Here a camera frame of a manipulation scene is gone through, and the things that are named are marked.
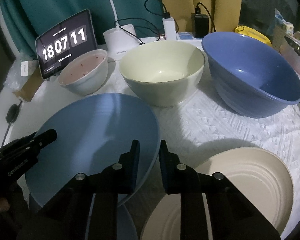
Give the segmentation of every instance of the blue bowl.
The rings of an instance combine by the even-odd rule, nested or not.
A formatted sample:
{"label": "blue bowl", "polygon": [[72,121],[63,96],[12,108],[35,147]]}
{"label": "blue bowl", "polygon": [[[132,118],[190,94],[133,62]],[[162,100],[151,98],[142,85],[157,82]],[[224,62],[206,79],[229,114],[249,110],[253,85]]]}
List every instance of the blue bowl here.
{"label": "blue bowl", "polygon": [[274,49],[254,38],[216,32],[202,39],[220,97],[252,118],[271,116],[300,102],[300,80]]}

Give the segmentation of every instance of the table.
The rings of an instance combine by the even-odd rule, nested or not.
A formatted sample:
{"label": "table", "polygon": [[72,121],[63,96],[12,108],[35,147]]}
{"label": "table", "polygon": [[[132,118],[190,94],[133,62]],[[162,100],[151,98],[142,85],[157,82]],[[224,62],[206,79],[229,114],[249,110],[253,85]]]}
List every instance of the table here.
{"label": "table", "polygon": [[[117,92],[135,96],[118,70],[118,61],[109,63],[106,83],[95,94]],[[13,98],[7,89],[0,94],[0,137],[5,128],[4,117]],[[45,81],[31,102],[23,103],[18,119],[8,133],[7,141],[29,135],[55,112],[80,99],[58,85]],[[293,178],[295,196],[290,220],[282,234],[284,239],[300,220],[300,109],[288,106],[281,112],[262,119],[239,116],[218,96],[205,67],[198,89],[174,107],[152,107],[159,120],[161,138],[168,149],[179,155],[181,162],[196,168],[209,157],[237,147],[261,147],[279,156]],[[18,183],[29,192],[24,178]],[[158,160],[141,189],[126,203],[138,234],[147,217],[164,196]]]}

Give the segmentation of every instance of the beige plate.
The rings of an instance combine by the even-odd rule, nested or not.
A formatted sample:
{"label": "beige plate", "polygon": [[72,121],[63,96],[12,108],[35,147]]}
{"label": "beige plate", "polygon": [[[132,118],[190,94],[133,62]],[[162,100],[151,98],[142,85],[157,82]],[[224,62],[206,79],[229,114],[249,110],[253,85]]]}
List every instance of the beige plate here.
{"label": "beige plate", "polygon": [[[237,148],[211,157],[195,170],[209,175],[222,172],[280,234],[283,232],[292,209],[293,183],[288,168],[276,155],[254,147]],[[154,239],[180,239],[179,194],[165,195],[144,226],[141,240]]]}

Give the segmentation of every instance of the clock digit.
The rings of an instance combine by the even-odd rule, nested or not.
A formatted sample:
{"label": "clock digit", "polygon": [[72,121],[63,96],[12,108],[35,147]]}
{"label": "clock digit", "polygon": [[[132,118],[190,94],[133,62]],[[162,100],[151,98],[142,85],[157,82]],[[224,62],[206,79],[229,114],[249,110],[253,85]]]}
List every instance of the clock digit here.
{"label": "clock digit", "polygon": [[47,61],[48,58],[47,58],[47,51],[46,51],[46,49],[43,50],[42,55],[44,55],[45,60]]}
{"label": "clock digit", "polygon": [[75,36],[75,32],[72,32],[70,35],[71,38],[73,38],[74,44],[77,44],[77,37]]}
{"label": "clock digit", "polygon": [[81,38],[82,40],[84,41],[85,40],[85,37],[84,37],[84,33],[83,33],[83,28],[81,28],[78,32],[78,34],[81,34]]}
{"label": "clock digit", "polygon": [[57,53],[60,53],[62,51],[61,41],[56,41],[56,43],[54,44],[54,48]]}
{"label": "clock digit", "polygon": [[53,57],[54,51],[52,45],[48,46],[47,51],[48,51],[48,57]]}
{"label": "clock digit", "polygon": [[68,39],[67,35],[61,38],[62,41],[65,41],[65,43],[63,44],[63,50],[65,50],[67,47],[67,39]]}

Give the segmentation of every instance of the white cable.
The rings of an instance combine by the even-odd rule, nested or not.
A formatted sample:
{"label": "white cable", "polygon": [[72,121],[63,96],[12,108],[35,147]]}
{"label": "white cable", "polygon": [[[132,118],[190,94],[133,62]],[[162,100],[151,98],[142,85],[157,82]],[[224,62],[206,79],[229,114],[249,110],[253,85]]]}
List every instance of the white cable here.
{"label": "white cable", "polygon": [[118,16],[117,16],[117,12],[116,12],[115,7],[114,7],[113,0],[110,0],[110,4],[111,4],[112,10],[113,10],[113,14],[114,14],[114,20],[116,20],[115,24],[117,26],[117,29],[119,29]]}

